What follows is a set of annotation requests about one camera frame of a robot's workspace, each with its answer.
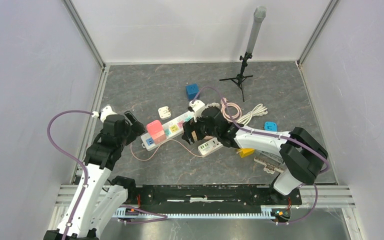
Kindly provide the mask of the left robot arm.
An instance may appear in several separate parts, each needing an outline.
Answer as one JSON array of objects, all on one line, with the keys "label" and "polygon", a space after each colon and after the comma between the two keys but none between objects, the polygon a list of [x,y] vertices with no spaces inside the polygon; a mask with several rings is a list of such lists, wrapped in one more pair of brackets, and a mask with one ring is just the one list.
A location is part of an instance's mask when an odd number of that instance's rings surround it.
[{"label": "left robot arm", "polygon": [[99,195],[107,182],[122,151],[146,131],[131,111],[117,114],[110,106],[101,112],[85,114],[103,123],[100,133],[87,148],[84,160],[60,148],[52,139],[51,126],[62,113],[55,115],[47,126],[51,144],[61,153],[76,161],[83,170],[69,208],[55,230],[48,230],[45,240],[98,240],[116,210],[123,204],[131,204],[137,198],[135,180],[115,177],[102,201]]}]

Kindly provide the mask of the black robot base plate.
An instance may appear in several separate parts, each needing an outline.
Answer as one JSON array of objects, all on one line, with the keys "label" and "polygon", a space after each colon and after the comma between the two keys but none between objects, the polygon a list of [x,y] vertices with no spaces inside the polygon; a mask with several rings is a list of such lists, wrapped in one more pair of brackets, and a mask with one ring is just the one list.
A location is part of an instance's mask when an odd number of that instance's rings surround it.
[{"label": "black robot base plate", "polygon": [[267,185],[142,185],[131,192],[129,206],[158,214],[254,214],[262,206],[300,206],[301,194],[294,189],[282,195]]}]

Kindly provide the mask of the light blue cube adapter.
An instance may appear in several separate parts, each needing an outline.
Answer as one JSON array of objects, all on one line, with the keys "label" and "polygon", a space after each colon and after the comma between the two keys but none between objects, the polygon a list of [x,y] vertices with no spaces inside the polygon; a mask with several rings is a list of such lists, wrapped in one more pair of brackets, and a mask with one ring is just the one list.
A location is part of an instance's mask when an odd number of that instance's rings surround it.
[{"label": "light blue cube adapter", "polygon": [[278,125],[273,121],[266,121],[264,123],[264,130],[270,131],[270,132],[277,132],[278,131]]}]

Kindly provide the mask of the light pink cube socket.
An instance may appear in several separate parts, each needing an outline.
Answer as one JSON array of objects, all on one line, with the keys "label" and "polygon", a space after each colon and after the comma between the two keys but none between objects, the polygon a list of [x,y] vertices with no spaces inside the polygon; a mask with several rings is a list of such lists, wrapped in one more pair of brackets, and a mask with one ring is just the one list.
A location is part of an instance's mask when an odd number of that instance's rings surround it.
[{"label": "light pink cube socket", "polygon": [[158,145],[167,139],[162,123],[159,120],[154,120],[146,125],[146,130],[153,140],[153,143]]}]

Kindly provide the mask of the yellow cube socket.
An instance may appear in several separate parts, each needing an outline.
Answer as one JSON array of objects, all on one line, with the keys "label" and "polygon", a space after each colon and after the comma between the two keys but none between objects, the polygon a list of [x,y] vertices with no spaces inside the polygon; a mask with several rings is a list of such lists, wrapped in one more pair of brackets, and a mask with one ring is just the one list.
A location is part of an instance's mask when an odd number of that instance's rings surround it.
[{"label": "yellow cube socket", "polygon": [[253,148],[240,148],[237,150],[237,153],[241,158],[245,158],[254,154],[255,150]]}]

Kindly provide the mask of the dark blue cube socket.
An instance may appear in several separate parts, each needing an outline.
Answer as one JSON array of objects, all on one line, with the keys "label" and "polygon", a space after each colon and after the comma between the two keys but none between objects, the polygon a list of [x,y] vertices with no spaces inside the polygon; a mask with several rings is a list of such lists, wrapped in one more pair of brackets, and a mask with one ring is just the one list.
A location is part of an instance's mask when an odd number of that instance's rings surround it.
[{"label": "dark blue cube socket", "polygon": [[196,83],[187,85],[185,87],[187,99],[192,101],[198,94],[199,90],[199,86]]}]

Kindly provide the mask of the tan cube socket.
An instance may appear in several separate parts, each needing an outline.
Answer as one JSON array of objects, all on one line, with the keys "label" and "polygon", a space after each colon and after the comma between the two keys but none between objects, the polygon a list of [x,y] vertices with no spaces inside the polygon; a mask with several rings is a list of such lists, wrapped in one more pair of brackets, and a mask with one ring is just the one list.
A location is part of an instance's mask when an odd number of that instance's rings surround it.
[{"label": "tan cube socket", "polygon": [[197,137],[195,131],[192,131],[192,132],[191,132],[191,137],[192,137],[192,142],[193,142],[193,143],[195,143],[195,142],[198,140],[198,137]]}]

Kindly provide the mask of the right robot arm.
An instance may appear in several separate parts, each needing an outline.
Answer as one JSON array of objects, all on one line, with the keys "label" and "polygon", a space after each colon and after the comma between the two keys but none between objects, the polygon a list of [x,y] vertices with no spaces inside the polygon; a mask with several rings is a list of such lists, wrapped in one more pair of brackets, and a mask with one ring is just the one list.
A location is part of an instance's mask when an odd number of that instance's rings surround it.
[{"label": "right robot arm", "polygon": [[313,185],[319,174],[330,168],[328,152],[304,128],[292,131],[266,131],[237,122],[229,122],[217,107],[208,107],[184,122],[182,139],[188,144],[216,138],[224,147],[254,149],[283,160],[286,169],[269,189],[269,199],[282,204],[292,190],[301,185]]}]

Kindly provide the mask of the white adapter plug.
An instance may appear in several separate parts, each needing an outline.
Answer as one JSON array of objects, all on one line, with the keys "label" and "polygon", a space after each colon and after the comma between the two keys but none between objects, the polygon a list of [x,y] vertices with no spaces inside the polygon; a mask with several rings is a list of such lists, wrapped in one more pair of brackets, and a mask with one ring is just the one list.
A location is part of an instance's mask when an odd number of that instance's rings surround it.
[{"label": "white adapter plug", "polygon": [[168,106],[160,107],[157,112],[161,120],[169,119],[172,116],[171,109]]}]

